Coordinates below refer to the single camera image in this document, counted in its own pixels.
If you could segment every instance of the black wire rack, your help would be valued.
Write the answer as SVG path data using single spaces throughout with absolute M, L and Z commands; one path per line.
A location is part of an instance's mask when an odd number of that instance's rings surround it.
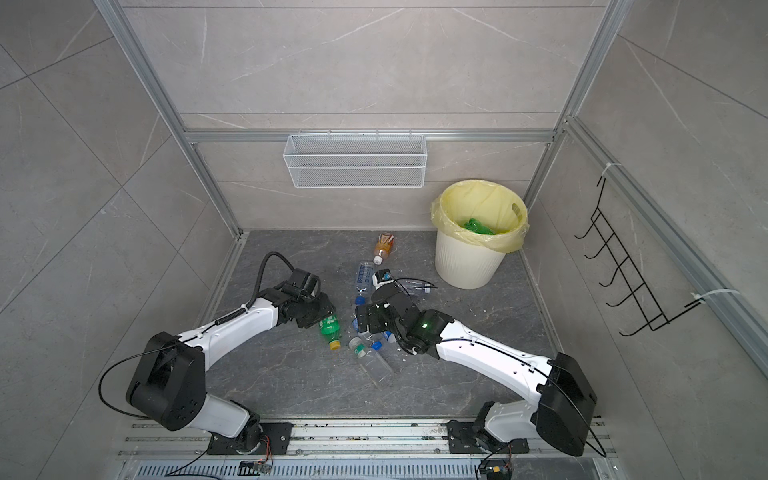
M 643 273 L 637 268 L 637 265 L 635 264 L 634 260 L 632 260 L 632 257 L 630 256 L 629 252 L 627 252 L 627 249 L 624 247 L 624 243 L 621 241 L 621 238 L 616 234 L 616 230 L 611 226 L 611 222 L 608 221 L 606 216 L 603 214 L 603 211 L 600 209 L 600 200 L 603 198 L 603 191 L 605 190 L 605 178 L 601 177 L 598 181 L 597 187 L 600 188 L 600 194 L 598 195 L 598 204 L 595 206 L 594 211 L 592 212 L 592 215 L 590 215 L 590 221 L 591 224 L 587 231 L 584 233 L 584 235 L 581 235 L 580 237 L 578 235 L 574 235 L 574 237 L 578 238 L 579 240 L 585 238 L 592 230 L 596 231 L 598 235 L 600 236 L 602 240 L 602 246 L 598 250 L 598 252 L 595 255 L 592 255 L 591 257 L 588 255 L 584 255 L 584 257 L 588 259 L 593 259 L 600 255 L 600 253 L 603 250 L 607 250 L 608 253 L 611 255 L 611 259 L 614 261 L 616 268 L 614 269 L 614 274 L 611 276 L 611 281 L 606 283 L 600 282 L 600 286 L 604 288 L 608 288 L 611 286 L 616 280 L 616 277 L 618 275 L 621 275 L 621 279 L 624 281 L 624 284 L 629 289 L 629 294 L 627 294 L 626 297 L 624 297 L 619 303 L 605 303 L 608 306 L 616 307 L 620 306 L 622 303 L 626 302 L 630 298 L 634 300 L 635 304 L 637 305 L 637 308 L 640 309 L 640 312 L 643 315 L 643 319 L 645 320 L 645 323 L 640 328 L 636 329 L 632 333 L 624 333 L 619 332 L 622 336 L 633 336 L 635 333 L 640 332 L 642 329 L 649 328 L 653 331 L 656 331 L 660 329 L 662 326 L 668 325 L 673 320 L 680 318 L 685 313 L 690 312 L 697 306 L 699 306 L 701 303 L 703 303 L 703 299 L 696 299 L 693 302 L 690 302 L 683 306 L 683 311 L 678 313 L 677 315 L 673 317 L 669 317 L 665 312 L 664 309 L 661 308 L 661 305 L 659 305 L 658 300 L 656 300 L 656 296 L 654 295 L 654 291 L 650 288 L 650 285 L 646 282 L 646 280 L 643 278 Z M 604 232 L 600 229 L 598 226 L 597 221 L 600 219 L 603 219 L 605 222 L 605 225 L 607 225 L 607 232 Z M 614 249 L 611 248 L 611 245 L 608 243 L 616 239 L 616 243 L 618 243 L 619 248 Z M 639 279 L 639 282 L 636 286 L 632 286 L 632 283 L 627 278 L 627 276 L 636 276 Z M 653 304 L 658 309 L 659 313 L 655 316 L 648 315 L 647 309 L 643 307 L 642 302 L 637 298 L 638 294 L 647 293 L 648 296 L 653 300 Z

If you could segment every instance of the water bottle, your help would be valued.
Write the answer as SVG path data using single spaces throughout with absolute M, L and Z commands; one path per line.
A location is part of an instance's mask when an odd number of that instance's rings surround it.
M 395 376 L 392 367 L 374 349 L 367 348 L 359 337 L 353 337 L 349 341 L 349 349 L 357 357 L 357 362 L 366 375 L 376 386 L 386 386 L 392 383 Z
M 363 305 L 373 293 L 373 262 L 360 262 L 355 277 L 355 305 Z
M 424 280 L 402 279 L 396 282 L 412 298 L 422 298 L 432 292 L 432 284 Z

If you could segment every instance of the aluminum frame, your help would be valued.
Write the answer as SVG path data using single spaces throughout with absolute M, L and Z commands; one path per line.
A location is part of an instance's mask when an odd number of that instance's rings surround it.
M 187 130 L 187 141 L 206 142 L 285 142 L 290 135 L 297 134 L 414 134 L 423 135 L 427 141 L 552 141 L 554 129 L 547 128 L 468 128 L 447 129 L 358 129 L 358 130 Z
M 600 169 L 608 163 L 618 163 L 578 118 L 568 118 L 564 128 Z M 680 230 L 626 168 L 616 165 L 608 168 L 604 176 L 639 216 L 698 293 L 716 289 L 733 289 L 733 285 L 701 253 L 696 244 Z M 759 313 L 741 295 L 733 293 L 709 296 L 707 305 L 768 378 L 768 329 Z
M 598 32 L 594 36 L 584 64 L 581 66 L 581 70 L 578 72 L 576 81 L 571 88 L 571 93 L 568 94 L 563 110 L 560 112 L 560 117 L 555 127 L 553 144 L 548 145 L 541 155 L 534 175 L 528 183 L 525 195 L 523 195 L 523 201 L 526 205 L 532 206 L 536 201 L 538 192 L 541 190 L 541 186 L 544 184 L 550 169 L 552 169 L 554 159 L 560 150 L 563 125 L 567 118 L 575 116 L 581 110 L 581 105 L 584 103 L 587 93 L 589 93 L 594 78 L 598 76 L 600 66 L 603 65 L 605 56 L 611 49 L 619 28 L 621 28 L 621 24 L 627 17 L 627 13 L 632 8 L 633 3 L 634 0 L 611 0 L 605 8 L 605 15 L 603 15 L 603 19 L 598 27 Z
M 184 153 L 187 161 L 189 161 L 192 170 L 194 170 L 197 178 L 200 179 L 206 192 L 208 192 L 211 202 L 213 202 L 216 210 L 219 211 L 219 215 L 221 215 L 221 218 L 224 220 L 227 228 L 229 228 L 232 236 L 238 238 L 242 234 L 243 229 L 241 229 L 240 225 L 237 223 L 237 219 L 232 213 L 232 209 L 224 198 L 224 195 L 221 193 L 221 190 L 219 190 L 219 185 L 214 180 L 213 175 L 208 171 L 203 158 L 197 152 L 197 149 L 195 149 L 195 147 L 185 138 L 184 125 L 181 122 L 181 117 L 176 111 L 173 103 L 171 103 L 168 93 L 166 93 L 160 79 L 152 68 L 151 63 L 147 58 L 147 54 L 141 47 L 141 43 L 138 41 L 136 34 L 131 28 L 131 24 L 128 22 L 122 7 L 115 0 L 94 0 L 94 3 L 101 13 L 101 16 L 104 18 L 104 21 L 107 22 L 107 25 L 112 30 L 112 33 L 123 49 L 128 62 L 139 77 L 141 84 L 144 86 L 152 103 L 154 103 L 160 116 L 174 136 L 182 153 Z

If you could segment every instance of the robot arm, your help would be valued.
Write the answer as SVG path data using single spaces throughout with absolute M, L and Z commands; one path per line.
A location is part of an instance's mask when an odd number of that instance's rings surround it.
M 271 255 L 283 258 L 292 273 L 287 281 L 259 291 Z M 445 313 L 422 312 L 388 270 L 376 273 L 374 285 L 372 303 L 357 307 L 360 331 L 390 331 L 406 352 L 460 363 L 523 398 L 521 402 L 485 404 L 473 427 L 480 446 L 493 452 L 513 439 L 539 436 L 569 455 L 583 453 L 597 397 L 575 360 L 562 353 L 552 360 L 521 352 L 472 331 Z M 333 305 L 320 292 L 316 276 L 294 269 L 278 253 L 269 253 L 248 303 L 178 336 L 162 332 L 150 339 L 126 400 L 171 431 L 190 426 L 215 432 L 228 442 L 227 447 L 250 453 L 262 438 L 259 416 L 207 393 L 205 372 L 259 333 L 290 320 L 307 328 L 331 313 Z
M 239 309 L 199 328 L 172 336 L 162 332 L 147 343 L 126 392 L 133 407 L 175 431 L 190 426 L 226 438 L 228 448 L 247 454 L 259 446 L 259 416 L 245 406 L 206 391 L 205 372 L 219 359 L 281 323 L 296 320 L 308 328 L 333 313 L 328 296 L 320 292 L 317 276 L 294 269 L 286 282 L 258 292 Z
M 493 452 L 513 439 L 540 437 L 569 455 L 584 453 L 598 400 L 574 359 L 564 353 L 555 359 L 525 353 L 445 313 L 422 312 L 388 270 L 376 272 L 373 283 L 372 303 L 356 310 L 360 331 L 392 332 L 406 352 L 459 363 L 523 398 L 484 405 L 473 426 L 480 446 Z

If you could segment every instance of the orange juice bottle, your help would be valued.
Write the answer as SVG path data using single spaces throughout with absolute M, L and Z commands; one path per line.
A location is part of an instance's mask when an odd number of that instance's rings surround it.
M 382 233 L 379 235 L 379 241 L 376 243 L 376 247 L 373 249 L 373 262 L 376 265 L 381 265 L 389 254 L 392 252 L 392 247 L 395 244 L 395 236 L 391 233 Z

